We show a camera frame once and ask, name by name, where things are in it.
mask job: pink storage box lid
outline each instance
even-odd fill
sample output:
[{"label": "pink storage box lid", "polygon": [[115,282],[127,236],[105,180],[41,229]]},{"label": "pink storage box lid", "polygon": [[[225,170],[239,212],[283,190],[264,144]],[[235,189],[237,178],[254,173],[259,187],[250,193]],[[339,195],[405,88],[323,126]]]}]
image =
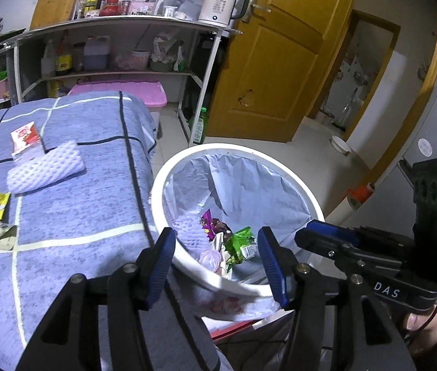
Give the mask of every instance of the pink storage box lid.
[{"label": "pink storage box lid", "polygon": [[130,93],[139,97],[147,107],[163,107],[167,104],[167,95],[162,84],[157,80],[85,82],[74,86],[69,95],[103,90],[121,90]]}]

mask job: electric kettle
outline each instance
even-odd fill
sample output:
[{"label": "electric kettle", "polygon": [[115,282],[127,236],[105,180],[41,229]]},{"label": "electric kettle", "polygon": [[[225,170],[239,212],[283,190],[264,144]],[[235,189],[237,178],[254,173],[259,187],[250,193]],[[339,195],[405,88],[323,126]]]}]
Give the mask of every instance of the electric kettle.
[{"label": "electric kettle", "polygon": [[244,0],[241,12],[232,15],[236,3],[236,0],[204,0],[199,21],[227,27],[231,19],[239,19],[245,15],[249,0]]}]

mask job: round white sticker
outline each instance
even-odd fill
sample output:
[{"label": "round white sticker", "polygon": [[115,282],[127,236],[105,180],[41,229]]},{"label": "round white sticker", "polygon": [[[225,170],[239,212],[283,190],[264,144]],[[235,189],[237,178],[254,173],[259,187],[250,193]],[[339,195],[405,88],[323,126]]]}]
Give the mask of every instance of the round white sticker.
[{"label": "round white sticker", "polygon": [[427,139],[421,138],[418,141],[418,148],[421,153],[427,158],[429,158],[433,154],[433,148],[431,147],[431,144]]}]

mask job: door handle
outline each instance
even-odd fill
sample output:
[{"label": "door handle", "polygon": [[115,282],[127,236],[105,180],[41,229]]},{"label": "door handle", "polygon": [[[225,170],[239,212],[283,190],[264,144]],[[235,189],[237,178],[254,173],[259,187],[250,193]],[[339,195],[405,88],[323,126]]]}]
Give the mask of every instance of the door handle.
[{"label": "door handle", "polygon": [[241,18],[242,22],[249,23],[251,20],[252,15],[254,14],[254,9],[265,11],[266,13],[272,12],[268,7],[263,7],[262,5],[257,4],[258,0],[250,0],[249,4],[247,5],[246,13]]}]

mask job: red and white carton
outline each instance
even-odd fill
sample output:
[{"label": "red and white carton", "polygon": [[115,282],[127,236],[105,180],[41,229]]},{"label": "red and white carton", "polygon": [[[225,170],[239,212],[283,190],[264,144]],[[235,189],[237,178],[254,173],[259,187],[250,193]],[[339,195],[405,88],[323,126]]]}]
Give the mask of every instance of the red and white carton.
[{"label": "red and white carton", "polygon": [[14,130],[11,133],[11,137],[14,144],[12,158],[16,166],[44,156],[44,144],[41,142],[40,134],[35,127],[35,122],[29,122],[17,130]]}]

